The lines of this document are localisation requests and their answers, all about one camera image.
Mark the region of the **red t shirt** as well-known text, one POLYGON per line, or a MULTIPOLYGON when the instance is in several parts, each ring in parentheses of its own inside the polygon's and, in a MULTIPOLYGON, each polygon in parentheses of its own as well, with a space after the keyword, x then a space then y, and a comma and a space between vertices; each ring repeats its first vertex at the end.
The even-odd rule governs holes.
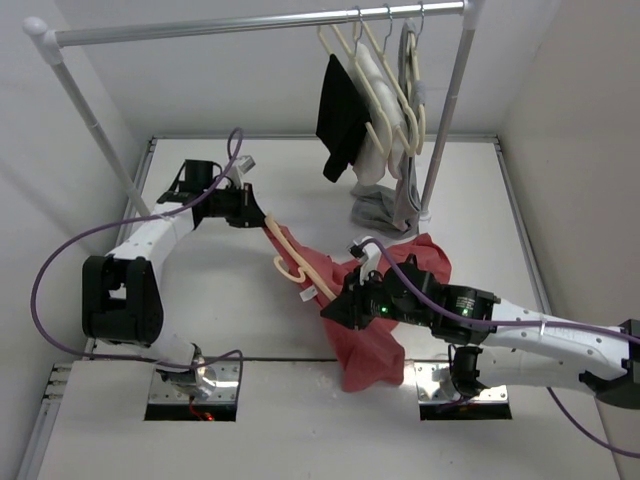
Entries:
MULTIPOLYGON (((337 263, 330 256, 300 244, 284 225, 282 234, 296 252, 320 275, 324 283, 337 295, 344 277, 353 271, 358 261, 352 259, 337 263)), ((444 250, 427 233, 403 243, 392 245, 389 253, 396 263, 413 254, 422 270, 433 273, 441 283, 450 281, 451 262, 444 250)), ((326 337, 343 369, 342 389, 346 392, 362 391, 383 381, 400 385, 404 381, 405 349, 393 337, 398 325, 392 320, 374 319, 364 330, 350 330, 338 323, 322 320, 326 337)))

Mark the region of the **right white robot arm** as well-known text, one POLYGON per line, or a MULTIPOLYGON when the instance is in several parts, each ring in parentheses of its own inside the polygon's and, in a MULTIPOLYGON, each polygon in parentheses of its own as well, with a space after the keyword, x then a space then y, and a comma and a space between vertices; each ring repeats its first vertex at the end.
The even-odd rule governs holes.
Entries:
POLYGON ((443 284, 414 256, 385 273, 355 269, 322 311, 350 330, 377 319, 426 328, 450 346, 441 388, 455 400, 499 386, 563 388, 628 410, 639 407, 639 324, 579 324, 491 292, 443 284))

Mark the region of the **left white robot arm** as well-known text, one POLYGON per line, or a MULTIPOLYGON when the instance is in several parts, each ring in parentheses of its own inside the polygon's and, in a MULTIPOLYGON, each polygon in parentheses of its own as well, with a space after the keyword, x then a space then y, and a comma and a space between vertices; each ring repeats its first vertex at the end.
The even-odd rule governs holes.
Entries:
POLYGON ((243 180, 254 165, 251 156, 241 156, 217 175, 213 161, 186 160, 156 201, 152 219, 82 267, 84 334, 152 359, 164 382, 193 399, 213 394, 214 371, 204 365, 201 349, 179 337, 166 319, 162 267, 180 240, 206 218, 222 218, 235 228, 264 227, 253 188, 243 180))

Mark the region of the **peach plastic hanger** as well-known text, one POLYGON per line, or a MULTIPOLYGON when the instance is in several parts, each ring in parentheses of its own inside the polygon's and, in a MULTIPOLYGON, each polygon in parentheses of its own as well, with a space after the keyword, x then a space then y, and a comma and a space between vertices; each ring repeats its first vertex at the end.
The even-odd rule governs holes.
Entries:
POLYGON ((311 264, 309 264, 306 259, 301 256, 297 250, 291 245, 286 236, 282 233, 279 224, 274 219, 271 213, 267 214, 265 217, 266 228, 271 232, 277 242, 281 245, 281 247, 287 252, 287 254, 294 260, 296 263, 296 270, 298 275, 295 276, 292 273, 286 272, 284 268, 280 265, 283 261, 283 258, 275 257, 274 258, 274 266, 276 269, 290 281, 298 284, 302 284, 305 280, 309 279, 316 289, 320 291, 329 301, 333 301, 336 298, 335 293, 331 290, 331 288, 326 284, 321 275, 313 268, 311 264))

